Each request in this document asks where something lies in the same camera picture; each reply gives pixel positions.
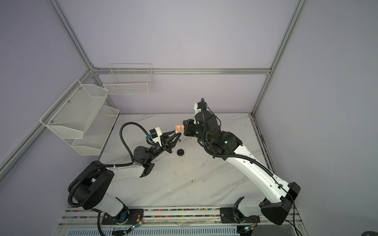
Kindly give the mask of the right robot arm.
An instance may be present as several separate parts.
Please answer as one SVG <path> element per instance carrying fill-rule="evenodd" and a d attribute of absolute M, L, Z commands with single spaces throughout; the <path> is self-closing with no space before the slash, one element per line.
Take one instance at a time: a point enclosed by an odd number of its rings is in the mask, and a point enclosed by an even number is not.
<path fill-rule="evenodd" d="M 193 119 L 183 121 L 184 135 L 197 138 L 204 151 L 213 158 L 221 158 L 240 170 L 264 194 L 259 207 L 262 215 L 276 225 L 282 225 L 291 211 L 301 187 L 288 183 L 258 159 L 237 136 L 221 130 L 220 120 L 204 99 L 194 105 Z"/>

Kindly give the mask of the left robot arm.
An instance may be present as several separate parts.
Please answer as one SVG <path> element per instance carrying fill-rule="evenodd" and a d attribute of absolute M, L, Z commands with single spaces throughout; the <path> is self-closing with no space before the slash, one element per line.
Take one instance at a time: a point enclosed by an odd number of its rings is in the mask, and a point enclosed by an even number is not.
<path fill-rule="evenodd" d="M 171 153 L 176 146 L 184 126 L 178 125 L 174 131 L 163 133 L 160 128 L 147 131 L 140 124 L 128 122 L 122 125 L 139 127 L 146 136 L 147 146 L 137 146 L 134 150 L 127 147 L 131 158 L 123 164 L 104 164 L 91 162 L 68 187 L 68 204 L 104 214 L 115 224 L 125 224 L 136 220 L 131 216 L 129 207 L 116 195 L 115 184 L 132 178 L 148 176 L 153 167 L 153 160 L 164 152 Z"/>

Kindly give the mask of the black earbud charging case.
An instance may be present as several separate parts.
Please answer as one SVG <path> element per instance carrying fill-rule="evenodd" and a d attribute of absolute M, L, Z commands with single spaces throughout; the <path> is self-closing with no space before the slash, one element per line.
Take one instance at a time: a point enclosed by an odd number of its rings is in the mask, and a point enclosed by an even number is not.
<path fill-rule="evenodd" d="M 177 150 L 177 155 L 178 155 L 178 156 L 183 156 L 184 153 L 185 153 L 185 151 L 184 151 L 183 149 L 178 149 L 178 150 Z"/>

